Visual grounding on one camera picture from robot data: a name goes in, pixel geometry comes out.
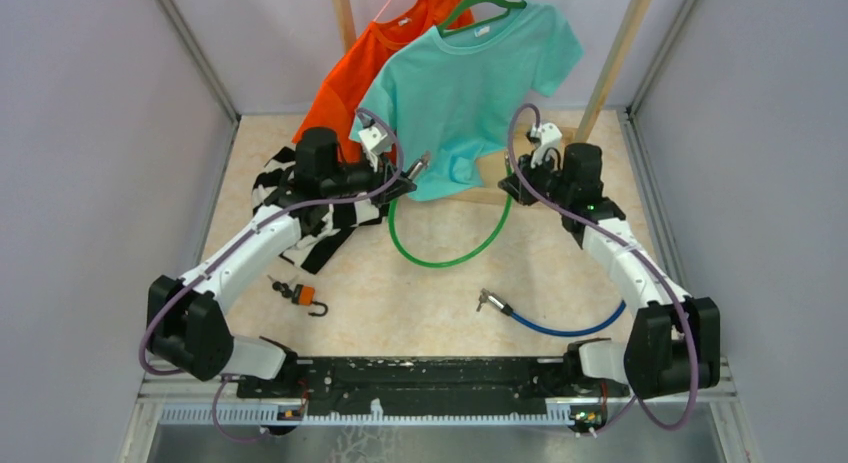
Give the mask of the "green cable lock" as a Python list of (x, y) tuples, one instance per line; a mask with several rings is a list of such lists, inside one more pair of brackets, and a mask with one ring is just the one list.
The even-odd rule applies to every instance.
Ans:
[(391, 241), (392, 241), (395, 249), (398, 251), (398, 253), (400, 255), (402, 255), (409, 262), (411, 262), (415, 265), (418, 265), (418, 266), (421, 266), (421, 267), (424, 267), (424, 268), (430, 268), (430, 269), (449, 268), (449, 267), (458, 266), (460, 264), (463, 264), (463, 263), (473, 259), (474, 257), (479, 255), (483, 251), (485, 251), (497, 239), (497, 237), (502, 232), (502, 230), (503, 230), (503, 228), (504, 228), (504, 226), (505, 226), (505, 224), (508, 220), (511, 209), (512, 209), (512, 201), (510, 199), (507, 199), (504, 206), (503, 206), (503, 210), (501, 212), (500, 218), (499, 218), (496, 226), (491, 231), (491, 233), (487, 236), (487, 238), (485, 240), (483, 240), (476, 248), (472, 249), (468, 253), (461, 255), (457, 258), (445, 260), (445, 261), (422, 260), (422, 259), (414, 256), (413, 254), (411, 254), (404, 247), (404, 245), (401, 242), (400, 237), (397, 233), (397, 227), (396, 227), (397, 203), (396, 202), (391, 202), (389, 204), (388, 216), (387, 216), (388, 230), (389, 230), (389, 235), (390, 235)]

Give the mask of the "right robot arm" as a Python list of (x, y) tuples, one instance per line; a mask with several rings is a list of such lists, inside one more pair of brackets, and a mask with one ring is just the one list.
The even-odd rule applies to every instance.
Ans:
[(672, 281), (632, 232), (624, 212), (604, 194), (602, 150), (572, 143), (507, 153), (511, 174), (498, 186), (522, 205), (541, 202), (606, 273), (633, 326), (625, 343), (590, 339), (570, 345), (563, 381), (588, 395), (602, 379), (629, 386), (643, 400), (706, 389), (720, 380), (720, 312)]

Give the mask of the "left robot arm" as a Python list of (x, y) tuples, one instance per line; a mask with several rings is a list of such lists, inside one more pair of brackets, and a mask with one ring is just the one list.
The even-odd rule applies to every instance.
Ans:
[(148, 373), (187, 373), (200, 381), (251, 376), (277, 397), (297, 389), (300, 371), (286, 361), (289, 349), (267, 338), (233, 334), (226, 313), (280, 254), (339, 229), (344, 207), (380, 207), (415, 190), (430, 155), (411, 163), (403, 154), (390, 159), (386, 148), (399, 145), (391, 130), (372, 123), (362, 133), (363, 155), (349, 163), (338, 157), (335, 131), (305, 130), (299, 142), (284, 150), (276, 186), (246, 226), (182, 276), (162, 275), (150, 285), (139, 350)]

